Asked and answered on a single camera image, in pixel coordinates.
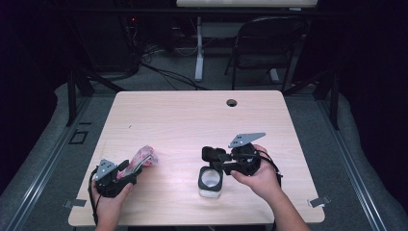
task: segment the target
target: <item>cable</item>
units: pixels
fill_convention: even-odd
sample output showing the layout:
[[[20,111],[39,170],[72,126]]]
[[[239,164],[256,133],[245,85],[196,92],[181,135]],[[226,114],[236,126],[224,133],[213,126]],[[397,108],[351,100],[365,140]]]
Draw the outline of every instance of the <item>cable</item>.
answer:
[[[207,88],[198,86],[193,80],[191,80],[190,78],[188,78],[188,77],[186,77],[186,76],[184,76],[184,75],[181,75],[181,74],[178,74],[178,73],[169,71],[169,70],[159,69],[159,68],[156,68],[156,67],[151,66],[151,65],[149,65],[149,64],[141,63],[140,65],[142,65],[142,66],[144,66],[144,67],[146,67],[146,68],[148,68],[148,69],[150,69],[150,70],[153,70],[153,71],[159,73],[160,75],[162,75],[162,76],[167,80],[167,82],[168,82],[174,89],[176,89],[176,90],[177,90],[177,88],[175,88],[175,87],[168,81],[167,78],[170,78],[170,79],[173,79],[173,80],[182,82],[182,83],[184,83],[184,84],[186,84],[186,85],[192,86],[192,87],[195,88],[195,90],[210,90],[210,89],[207,89]]]

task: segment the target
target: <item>white table leg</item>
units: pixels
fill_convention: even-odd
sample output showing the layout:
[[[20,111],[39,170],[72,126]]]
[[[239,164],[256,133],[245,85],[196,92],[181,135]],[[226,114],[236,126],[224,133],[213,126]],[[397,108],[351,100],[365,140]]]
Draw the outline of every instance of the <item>white table leg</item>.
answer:
[[[195,66],[195,81],[201,82],[203,80],[203,41],[201,35],[201,17],[197,18],[197,64]]]

